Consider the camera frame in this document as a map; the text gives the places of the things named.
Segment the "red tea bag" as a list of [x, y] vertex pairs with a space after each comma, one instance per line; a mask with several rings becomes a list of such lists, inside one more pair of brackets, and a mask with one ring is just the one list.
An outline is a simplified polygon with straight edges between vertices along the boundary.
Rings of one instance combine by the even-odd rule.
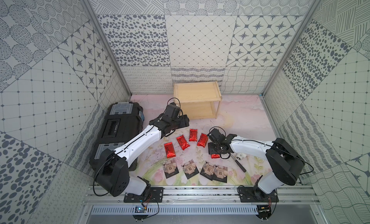
[[176, 140], [177, 140], [177, 142], [180, 145], [182, 150], [185, 150], [188, 147], [190, 147], [190, 144], [187, 142], [184, 135], [181, 135], [181, 136], [177, 137]]
[[197, 146], [201, 146], [205, 148], [208, 140], [209, 140], [209, 137], [205, 133], [201, 133], [200, 138], [197, 142]]
[[174, 146], [173, 146], [172, 142], [164, 144], [164, 149], [165, 149], [167, 158], [176, 157], [176, 153], [175, 153]]
[[219, 154], [211, 154], [212, 159], [220, 158], [221, 156]]
[[189, 141], [190, 142], [197, 142], [198, 141], [198, 130], [197, 129], [190, 129], [189, 130]]

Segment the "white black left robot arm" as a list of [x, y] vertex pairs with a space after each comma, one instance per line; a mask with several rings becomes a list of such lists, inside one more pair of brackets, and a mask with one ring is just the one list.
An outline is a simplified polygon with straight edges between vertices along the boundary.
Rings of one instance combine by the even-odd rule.
[[150, 183], [143, 178], [129, 175], [129, 167], [148, 147], [177, 129], [189, 126], [189, 118], [180, 104], [167, 104], [166, 109], [137, 136], [114, 150], [104, 150], [94, 171], [94, 183], [102, 186], [108, 194], [117, 197], [122, 193], [150, 197]]

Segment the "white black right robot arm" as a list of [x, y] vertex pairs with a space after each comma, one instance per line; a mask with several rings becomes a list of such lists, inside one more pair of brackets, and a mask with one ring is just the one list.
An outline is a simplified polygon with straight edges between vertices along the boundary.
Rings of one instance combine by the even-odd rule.
[[267, 142], [256, 141], [236, 134], [224, 135], [217, 127], [211, 128], [207, 136], [221, 155], [251, 155], [269, 163], [271, 172], [260, 176], [251, 192], [259, 200], [282, 185], [295, 185], [304, 166], [308, 164], [281, 138]]

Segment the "black tea bag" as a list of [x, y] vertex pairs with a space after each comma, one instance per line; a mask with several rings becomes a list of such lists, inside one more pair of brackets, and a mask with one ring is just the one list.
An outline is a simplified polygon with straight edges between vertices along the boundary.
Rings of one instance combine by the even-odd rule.
[[182, 169], [185, 173], [187, 179], [192, 178], [193, 176], [199, 174], [199, 170], [195, 164], [194, 160], [187, 161], [182, 164]]
[[174, 158], [168, 159], [163, 164], [163, 171], [166, 179], [175, 176], [179, 173], [176, 161]]
[[214, 164], [211, 164], [210, 162], [205, 161], [205, 163], [202, 166], [200, 175], [212, 181], [214, 178], [214, 169], [215, 169]]
[[228, 177], [228, 167], [215, 165], [214, 166], [214, 175], [213, 180], [218, 182], [227, 182]]

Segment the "black tea bag far right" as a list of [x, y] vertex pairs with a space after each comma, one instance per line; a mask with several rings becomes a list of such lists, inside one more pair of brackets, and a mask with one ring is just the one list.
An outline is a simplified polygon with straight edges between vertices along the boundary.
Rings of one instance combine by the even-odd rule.
[[215, 165], [214, 166], [214, 175], [213, 180], [218, 182], [227, 182], [228, 177], [228, 167]]

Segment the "light wooden two-tier shelf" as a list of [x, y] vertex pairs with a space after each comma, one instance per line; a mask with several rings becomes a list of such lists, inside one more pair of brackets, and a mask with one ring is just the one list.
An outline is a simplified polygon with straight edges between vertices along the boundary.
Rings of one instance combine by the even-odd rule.
[[176, 83], [173, 96], [179, 99], [181, 109], [190, 120], [218, 117], [222, 96], [217, 81]]

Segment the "black tea bag far left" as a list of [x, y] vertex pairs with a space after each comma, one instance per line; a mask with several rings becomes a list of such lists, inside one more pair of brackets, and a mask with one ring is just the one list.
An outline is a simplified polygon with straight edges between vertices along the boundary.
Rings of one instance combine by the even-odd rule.
[[174, 158], [168, 159], [163, 164], [163, 171], [166, 179], [175, 176], [179, 173], [176, 161]]

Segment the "black plastic toolbox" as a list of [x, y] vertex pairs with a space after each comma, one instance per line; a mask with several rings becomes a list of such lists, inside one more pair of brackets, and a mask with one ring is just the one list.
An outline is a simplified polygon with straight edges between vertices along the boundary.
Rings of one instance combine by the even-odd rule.
[[89, 160], [94, 171], [104, 150], [114, 150], [143, 131], [143, 111], [137, 102], [117, 102], [109, 107]]

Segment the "black handled claw hammer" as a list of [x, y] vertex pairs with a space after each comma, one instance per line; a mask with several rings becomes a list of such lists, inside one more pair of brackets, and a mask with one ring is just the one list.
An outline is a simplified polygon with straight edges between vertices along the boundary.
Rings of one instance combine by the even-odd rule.
[[246, 172], [246, 169], [243, 167], [243, 165], [238, 161], [238, 159], [233, 156], [232, 154], [230, 154], [230, 156], [233, 158], [233, 160], [235, 161], [235, 163], [239, 166], [239, 168], [245, 173]]

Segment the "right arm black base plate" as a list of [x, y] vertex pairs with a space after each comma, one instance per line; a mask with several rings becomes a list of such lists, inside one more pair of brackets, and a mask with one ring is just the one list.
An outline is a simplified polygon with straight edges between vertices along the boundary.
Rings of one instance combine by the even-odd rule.
[[242, 203], [277, 203], [279, 198], [276, 190], [270, 194], [265, 194], [258, 187], [239, 186], [237, 188], [240, 201]]

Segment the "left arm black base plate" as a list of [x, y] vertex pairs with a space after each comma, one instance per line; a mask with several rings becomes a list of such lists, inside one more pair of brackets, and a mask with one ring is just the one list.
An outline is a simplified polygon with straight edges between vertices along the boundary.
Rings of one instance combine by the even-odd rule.
[[149, 202], [161, 203], [163, 199], [163, 193], [163, 187], [151, 187], [146, 189], [141, 195], [126, 193], [124, 197], [124, 203], [144, 203], [148, 199], [150, 200]]

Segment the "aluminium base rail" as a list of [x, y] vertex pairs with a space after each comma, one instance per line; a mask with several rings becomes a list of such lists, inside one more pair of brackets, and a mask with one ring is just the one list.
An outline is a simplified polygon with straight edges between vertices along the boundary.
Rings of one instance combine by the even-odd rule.
[[[161, 193], [156, 193], [151, 199], [159, 198], [160, 205], [229, 205], [244, 203], [247, 205], [267, 205], [268, 200], [263, 202], [253, 198], [242, 198], [237, 192], [236, 186], [164, 186]], [[319, 198], [309, 185], [282, 186], [271, 196], [272, 204], [281, 205], [316, 205]], [[116, 205], [138, 204], [142, 201], [127, 197], [124, 193], [113, 197], [105, 195], [98, 197], [93, 188], [89, 187], [82, 200], [83, 205]]]

